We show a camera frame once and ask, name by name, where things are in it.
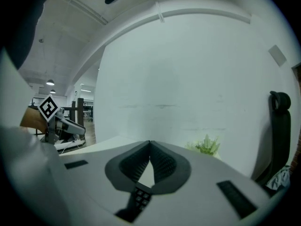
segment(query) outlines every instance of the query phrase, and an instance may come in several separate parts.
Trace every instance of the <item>white ceiling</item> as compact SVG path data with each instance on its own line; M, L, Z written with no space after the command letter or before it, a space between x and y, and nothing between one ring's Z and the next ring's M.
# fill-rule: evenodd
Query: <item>white ceiling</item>
M96 62L93 66L91 66L77 81L79 84L84 84L85 86L96 86L97 76L98 76L98 68L100 61Z
M118 0L106 5L104 0L47 0L20 74L28 83L45 85L40 94L49 94L54 89L56 95L64 96L80 52L96 31L145 1L148 0ZM45 84L49 79L55 81L55 86Z

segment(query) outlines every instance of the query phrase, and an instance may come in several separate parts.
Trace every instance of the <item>ceiling light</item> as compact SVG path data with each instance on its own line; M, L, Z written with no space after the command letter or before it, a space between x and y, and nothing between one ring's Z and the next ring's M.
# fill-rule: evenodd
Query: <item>ceiling light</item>
M47 85L55 85L55 82L53 80L48 80L46 82Z

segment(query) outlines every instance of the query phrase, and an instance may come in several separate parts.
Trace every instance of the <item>wooden floor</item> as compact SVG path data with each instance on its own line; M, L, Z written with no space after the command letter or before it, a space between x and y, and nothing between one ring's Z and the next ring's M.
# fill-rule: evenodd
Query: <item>wooden floor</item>
M88 119L84 119L84 127L86 128L86 146L96 144L95 129L93 122L88 121Z

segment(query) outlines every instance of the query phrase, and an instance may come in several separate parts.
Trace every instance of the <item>green plant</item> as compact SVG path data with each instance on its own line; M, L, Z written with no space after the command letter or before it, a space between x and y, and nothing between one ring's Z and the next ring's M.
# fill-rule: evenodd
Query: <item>green plant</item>
M214 156L217 153L218 148L220 147L220 143L217 143L217 139L218 138L212 141L210 140L209 136L206 135L204 141L196 141L193 143L188 142L185 145L185 148L191 151Z

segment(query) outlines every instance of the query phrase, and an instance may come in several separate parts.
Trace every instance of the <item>black chair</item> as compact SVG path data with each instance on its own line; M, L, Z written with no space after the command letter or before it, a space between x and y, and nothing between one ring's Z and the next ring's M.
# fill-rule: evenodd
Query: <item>black chair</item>
M269 166L256 179L265 185L287 163L291 144L291 106L290 97L283 92L270 92L271 124L272 124L272 159Z
M88 121L93 122L93 106L91 107L90 119Z

